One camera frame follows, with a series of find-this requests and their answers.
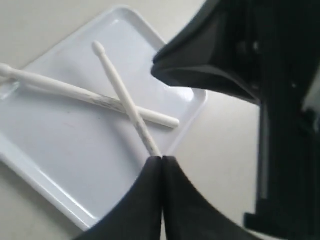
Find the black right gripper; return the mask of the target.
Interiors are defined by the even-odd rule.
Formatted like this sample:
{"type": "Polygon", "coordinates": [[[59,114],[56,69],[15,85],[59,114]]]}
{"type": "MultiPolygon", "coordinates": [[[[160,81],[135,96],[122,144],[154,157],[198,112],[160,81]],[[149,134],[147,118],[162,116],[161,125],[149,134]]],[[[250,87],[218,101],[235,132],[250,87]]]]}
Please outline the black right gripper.
{"type": "Polygon", "coordinates": [[[320,113],[303,106],[317,89],[317,0],[223,0],[228,68],[260,106],[255,212],[244,226],[285,240],[320,237],[320,113]]]}

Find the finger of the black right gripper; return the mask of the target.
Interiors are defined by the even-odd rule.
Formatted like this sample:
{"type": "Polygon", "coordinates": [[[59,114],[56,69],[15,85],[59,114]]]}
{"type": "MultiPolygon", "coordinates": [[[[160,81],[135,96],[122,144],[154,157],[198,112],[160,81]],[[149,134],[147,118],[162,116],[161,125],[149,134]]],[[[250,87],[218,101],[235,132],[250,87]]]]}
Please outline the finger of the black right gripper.
{"type": "Polygon", "coordinates": [[[156,54],[151,74],[170,87],[208,90],[258,104],[256,40],[252,8],[202,8],[156,54]]]}

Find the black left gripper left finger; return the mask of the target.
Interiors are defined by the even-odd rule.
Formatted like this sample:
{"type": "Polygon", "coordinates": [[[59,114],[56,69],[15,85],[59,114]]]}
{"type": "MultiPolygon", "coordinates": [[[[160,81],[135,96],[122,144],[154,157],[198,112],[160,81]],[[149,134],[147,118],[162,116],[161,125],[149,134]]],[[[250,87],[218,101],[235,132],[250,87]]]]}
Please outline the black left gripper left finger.
{"type": "Polygon", "coordinates": [[[149,157],[137,180],[102,220],[77,240],[159,240],[162,226],[162,162],[149,157]]]}

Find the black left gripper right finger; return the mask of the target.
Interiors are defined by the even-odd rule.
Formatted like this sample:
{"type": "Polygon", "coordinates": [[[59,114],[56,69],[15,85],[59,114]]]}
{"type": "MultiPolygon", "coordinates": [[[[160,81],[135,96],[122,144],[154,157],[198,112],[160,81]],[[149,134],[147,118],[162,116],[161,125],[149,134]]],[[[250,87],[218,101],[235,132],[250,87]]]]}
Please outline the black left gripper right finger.
{"type": "Polygon", "coordinates": [[[175,157],[162,162],[162,205],[168,240],[251,240],[253,235],[216,210],[189,181],[175,157]]]}

